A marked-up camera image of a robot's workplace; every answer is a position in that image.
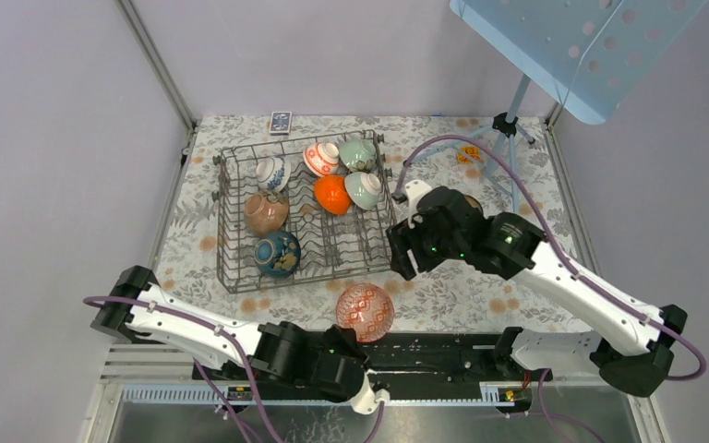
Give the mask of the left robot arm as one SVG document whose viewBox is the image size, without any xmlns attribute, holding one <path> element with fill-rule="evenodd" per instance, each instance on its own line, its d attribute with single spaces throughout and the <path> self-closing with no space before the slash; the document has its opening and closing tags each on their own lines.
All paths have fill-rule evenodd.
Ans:
<svg viewBox="0 0 709 443">
<path fill-rule="evenodd" d="M 347 402 L 362 414 L 390 398 L 370 380 L 369 359 L 351 329 L 307 331 L 287 321 L 223 317 L 167 293 L 153 271 L 141 266 L 124 270 L 109 295 L 84 302 L 98 310 L 92 329 L 130 342 L 168 344 L 229 379 L 246 374 L 307 389 L 313 398 Z"/>
</svg>

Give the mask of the black patterned bowl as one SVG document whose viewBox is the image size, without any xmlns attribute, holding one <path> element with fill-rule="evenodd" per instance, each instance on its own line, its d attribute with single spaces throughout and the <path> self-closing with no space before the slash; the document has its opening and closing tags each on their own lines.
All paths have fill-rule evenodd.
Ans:
<svg viewBox="0 0 709 443">
<path fill-rule="evenodd" d="M 483 207 L 477 199 L 469 195 L 464 195 L 464 197 L 472 208 L 478 210 L 480 214 L 484 213 Z"/>
</svg>

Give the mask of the blue white zigzag bowl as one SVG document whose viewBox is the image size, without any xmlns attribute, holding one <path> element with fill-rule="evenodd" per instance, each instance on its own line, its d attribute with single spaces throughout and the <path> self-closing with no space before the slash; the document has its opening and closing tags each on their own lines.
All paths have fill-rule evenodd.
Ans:
<svg viewBox="0 0 709 443">
<path fill-rule="evenodd" d="M 353 329 L 358 342 L 374 342 L 391 329 L 395 309 L 391 296 L 372 283 L 358 283 L 343 291 L 335 306 L 336 324 Z"/>
</svg>

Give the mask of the grey wire dish rack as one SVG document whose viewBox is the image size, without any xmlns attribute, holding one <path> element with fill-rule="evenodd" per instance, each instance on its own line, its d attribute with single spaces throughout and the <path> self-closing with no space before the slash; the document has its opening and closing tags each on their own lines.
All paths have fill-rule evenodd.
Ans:
<svg viewBox="0 0 709 443">
<path fill-rule="evenodd" d="M 344 215 L 333 215 L 315 198 L 317 177 L 304 165 L 302 153 L 314 142 L 339 145 L 357 139 L 377 147 L 374 172 L 382 183 L 379 201 L 372 210 L 351 207 Z M 221 149 L 213 159 L 219 172 L 219 189 L 213 196 L 219 204 L 217 277 L 223 287 L 230 293 L 246 293 L 388 269 L 390 247 L 385 231 L 396 222 L 396 214 L 389 198 L 392 172 L 379 148 L 383 141 L 377 130 L 359 129 Z M 258 190 L 258 161 L 270 157 L 283 157 L 292 166 L 282 190 L 289 203 L 282 227 L 299 240 L 301 258 L 298 269 L 284 278 L 258 270 L 254 257 L 258 237 L 247 229 L 243 212 L 246 200 Z"/>
</svg>

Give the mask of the orange bowl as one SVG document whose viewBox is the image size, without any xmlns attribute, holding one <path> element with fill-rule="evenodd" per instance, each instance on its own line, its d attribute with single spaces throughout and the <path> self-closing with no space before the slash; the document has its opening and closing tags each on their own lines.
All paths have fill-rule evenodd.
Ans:
<svg viewBox="0 0 709 443">
<path fill-rule="evenodd" d="M 314 195 L 321 207 L 333 215 L 344 215 L 353 201 L 345 188 L 345 178 L 340 175 L 320 177 L 314 184 Z"/>
</svg>

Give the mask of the green dotted white bowl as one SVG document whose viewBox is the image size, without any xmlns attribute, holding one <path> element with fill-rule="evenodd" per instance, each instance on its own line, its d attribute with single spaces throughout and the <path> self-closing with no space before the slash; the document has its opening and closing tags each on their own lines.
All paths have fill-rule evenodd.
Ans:
<svg viewBox="0 0 709 443">
<path fill-rule="evenodd" d="M 353 203 L 361 210 L 374 209 L 381 195 L 381 181 L 376 174 L 355 172 L 344 178 L 345 190 Z"/>
</svg>

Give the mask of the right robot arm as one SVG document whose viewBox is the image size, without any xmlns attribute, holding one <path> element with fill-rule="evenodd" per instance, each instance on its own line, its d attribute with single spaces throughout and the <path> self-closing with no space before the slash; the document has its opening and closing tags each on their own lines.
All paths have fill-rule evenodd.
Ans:
<svg viewBox="0 0 709 443">
<path fill-rule="evenodd" d="M 651 396 L 669 379 L 687 314 L 626 295 L 556 252 L 549 236 L 524 217 L 485 216 L 471 198 L 446 186 L 414 180 L 397 192 L 408 216 L 387 231 L 391 270 L 405 280 L 460 260 L 486 274 L 544 295 L 591 331 L 539 333 L 507 328 L 492 356 L 498 376 L 514 380 L 528 371 L 592 374 L 635 397 Z"/>
</svg>

